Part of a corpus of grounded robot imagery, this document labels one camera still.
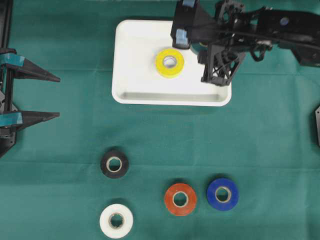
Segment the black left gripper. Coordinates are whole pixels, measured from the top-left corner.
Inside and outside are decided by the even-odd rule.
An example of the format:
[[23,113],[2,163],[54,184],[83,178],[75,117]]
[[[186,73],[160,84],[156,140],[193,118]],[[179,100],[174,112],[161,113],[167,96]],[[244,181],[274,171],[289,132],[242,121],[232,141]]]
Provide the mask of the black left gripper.
[[60,116],[59,112],[18,111],[13,105],[15,79],[60,82],[61,79],[21,55],[14,48],[0,49],[0,156],[16,143],[16,132]]

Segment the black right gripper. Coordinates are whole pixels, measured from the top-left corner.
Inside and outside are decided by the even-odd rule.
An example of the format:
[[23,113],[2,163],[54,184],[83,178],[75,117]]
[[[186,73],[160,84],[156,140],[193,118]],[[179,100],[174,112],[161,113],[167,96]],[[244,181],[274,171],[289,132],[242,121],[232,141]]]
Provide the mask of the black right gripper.
[[172,47],[189,50],[191,44],[223,46],[237,53],[253,51],[252,14],[244,4],[234,0],[220,0],[210,15],[199,0],[179,0],[176,4],[171,33]]

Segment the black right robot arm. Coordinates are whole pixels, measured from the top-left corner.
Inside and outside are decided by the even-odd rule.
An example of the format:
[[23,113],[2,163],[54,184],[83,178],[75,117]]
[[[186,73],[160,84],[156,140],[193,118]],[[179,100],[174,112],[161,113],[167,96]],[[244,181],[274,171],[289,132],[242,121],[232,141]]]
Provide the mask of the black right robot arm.
[[203,45],[198,62],[216,68],[233,66],[241,53],[260,62],[274,45],[290,50],[302,66],[320,66],[320,16],[312,12],[268,7],[246,12],[241,2],[220,0],[210,15],[198,0],[180,0],[170,36],[178,49]]

